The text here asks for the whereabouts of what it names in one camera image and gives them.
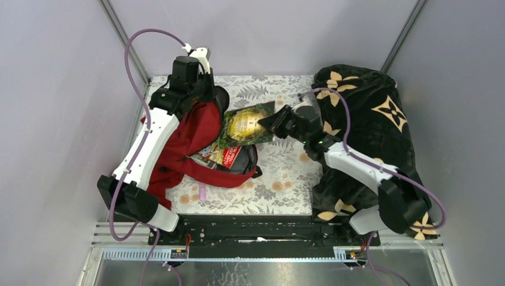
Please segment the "red student backpack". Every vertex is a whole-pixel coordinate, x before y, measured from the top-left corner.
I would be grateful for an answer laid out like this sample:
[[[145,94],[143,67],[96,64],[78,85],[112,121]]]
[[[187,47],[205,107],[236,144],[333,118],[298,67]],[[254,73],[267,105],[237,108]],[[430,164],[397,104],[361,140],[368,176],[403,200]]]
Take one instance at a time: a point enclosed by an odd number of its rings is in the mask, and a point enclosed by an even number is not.
[[[234,188],[251,178],[262,176],[255,145],[232,152],[230,159],[211,159],[200,163],[197,155],[211,150],[224,127],[223,116],[230,96],[221,86],[212,102],[195,103],[170,136],[152,171],[148,192],[164,191],[189,176],[207,185]]]

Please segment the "red treehouse paperback book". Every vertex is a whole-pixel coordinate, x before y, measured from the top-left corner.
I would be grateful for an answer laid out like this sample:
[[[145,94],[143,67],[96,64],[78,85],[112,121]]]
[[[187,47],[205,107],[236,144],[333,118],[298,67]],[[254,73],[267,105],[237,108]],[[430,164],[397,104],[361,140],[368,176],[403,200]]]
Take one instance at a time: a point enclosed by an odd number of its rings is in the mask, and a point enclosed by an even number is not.
[[[223,167],[230,169],[234,164],[242,147],[221,148],[218,143],[212,143],[197,154],[205,159],[214,161]]]

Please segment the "pink marker pen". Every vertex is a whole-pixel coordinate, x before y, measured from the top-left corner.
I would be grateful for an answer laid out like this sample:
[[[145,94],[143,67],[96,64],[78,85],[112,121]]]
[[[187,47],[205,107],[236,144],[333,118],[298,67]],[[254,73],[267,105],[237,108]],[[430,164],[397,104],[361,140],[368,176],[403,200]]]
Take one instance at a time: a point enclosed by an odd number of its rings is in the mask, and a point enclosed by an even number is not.
[[[205,201],[207,199],[207,186],[206,184],[199,184],[199,200]]]

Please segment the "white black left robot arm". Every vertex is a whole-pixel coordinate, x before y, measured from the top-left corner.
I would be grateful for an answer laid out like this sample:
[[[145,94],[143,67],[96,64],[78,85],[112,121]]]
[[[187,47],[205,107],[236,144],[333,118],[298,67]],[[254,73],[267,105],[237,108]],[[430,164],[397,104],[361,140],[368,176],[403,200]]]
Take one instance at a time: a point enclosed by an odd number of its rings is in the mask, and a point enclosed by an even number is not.
[[[145,103],[142,131],[121,164],[111,175],[102,175],[97,187],[115,214],[162,230],[171,245],[183,241],[185,230],[179,216],[163,206],[147,189],[161,152],[195,102],[209,102],[216,96],[213,71],[204,55],[178,56],[167,83],[159,87]]]

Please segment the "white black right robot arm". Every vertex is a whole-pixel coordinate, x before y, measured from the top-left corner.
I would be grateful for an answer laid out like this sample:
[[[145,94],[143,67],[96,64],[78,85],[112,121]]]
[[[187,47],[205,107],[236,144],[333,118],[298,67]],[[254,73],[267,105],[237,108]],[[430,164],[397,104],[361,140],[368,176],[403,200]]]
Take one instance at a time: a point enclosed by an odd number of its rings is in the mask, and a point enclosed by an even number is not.
[[[278,138],[290,136],[300,141],[312,160],[346,173],[378,196],[377,205],[359,210],[342,228],[341,236],[349,245],[357,245],[373,231],[389,229],[402,234],[431,208],[415,170],[374,161],[347,146],[323,130],[320,116],[311,105],[285,105],[258,124]]]

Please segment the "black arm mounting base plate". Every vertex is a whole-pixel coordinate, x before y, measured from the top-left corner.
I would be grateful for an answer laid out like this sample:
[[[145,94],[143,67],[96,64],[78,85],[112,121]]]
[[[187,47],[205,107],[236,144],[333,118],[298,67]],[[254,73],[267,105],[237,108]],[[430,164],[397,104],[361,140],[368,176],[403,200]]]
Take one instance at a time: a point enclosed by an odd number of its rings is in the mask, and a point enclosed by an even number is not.
[[[148,244],[181,246],[191,259],[331,259],[348,257],[370,241],[352,230],[345,216],[330,222],[312,216],[184,214],[173,232],[149,232]]]

